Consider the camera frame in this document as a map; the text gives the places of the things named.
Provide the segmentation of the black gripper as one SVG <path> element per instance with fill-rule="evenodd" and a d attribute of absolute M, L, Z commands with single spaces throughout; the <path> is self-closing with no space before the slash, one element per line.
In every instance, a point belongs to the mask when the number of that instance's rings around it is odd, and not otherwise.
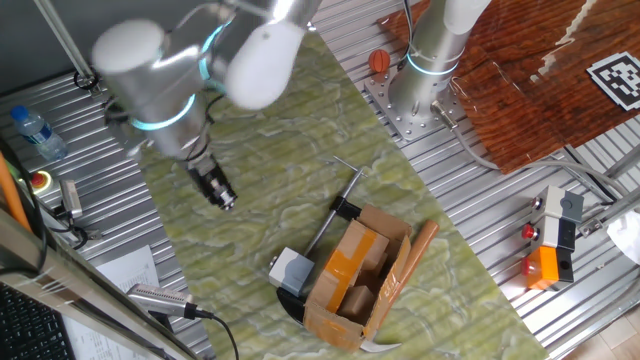
<path fill-rule="evenodd" d="M 214 199 L 227 211 L 235 206 L 237 195 L 226 187 L 226 177 L 214 156 L 204 153 L 187 161 L 187 170 L 207 199 Z"/>

